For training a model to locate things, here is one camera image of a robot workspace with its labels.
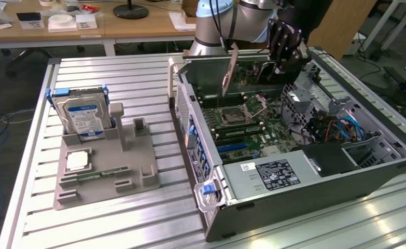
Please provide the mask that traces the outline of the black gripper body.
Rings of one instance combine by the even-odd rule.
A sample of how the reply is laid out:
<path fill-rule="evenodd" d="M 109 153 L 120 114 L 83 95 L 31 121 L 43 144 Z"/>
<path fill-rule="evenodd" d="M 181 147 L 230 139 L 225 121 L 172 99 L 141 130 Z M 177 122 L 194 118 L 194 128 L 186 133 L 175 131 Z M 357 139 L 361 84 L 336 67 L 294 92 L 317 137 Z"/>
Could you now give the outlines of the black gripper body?
<path fill-rule="evenodd" d="M 281 1 L 282 9 L 277 11 L 278 19 L 294 29 L 301 30 L 304 39 L 320 26 L 332 4 L 332 0 Z"/>

